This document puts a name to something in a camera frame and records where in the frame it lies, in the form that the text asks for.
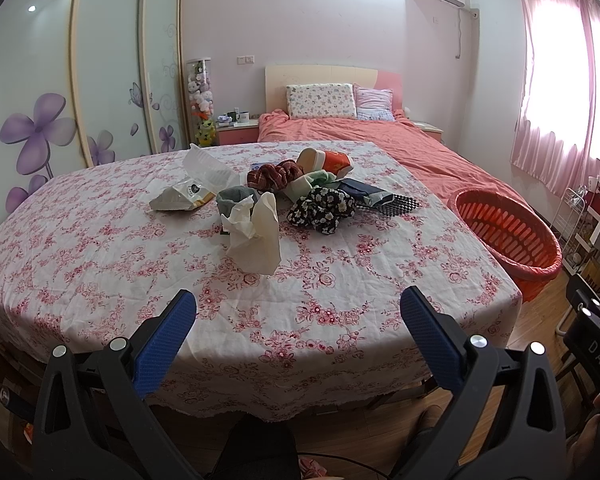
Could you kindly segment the right hand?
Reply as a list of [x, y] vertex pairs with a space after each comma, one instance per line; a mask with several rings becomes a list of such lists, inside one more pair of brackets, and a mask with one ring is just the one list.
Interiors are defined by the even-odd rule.
[[600, 393], [594, 398], [594, 415], [586, 422], [584, 429], [576, 440], [568, 446], [568, 469], [578, 469], [588, 458], [594, 448], [598, 426], [600, 426]]

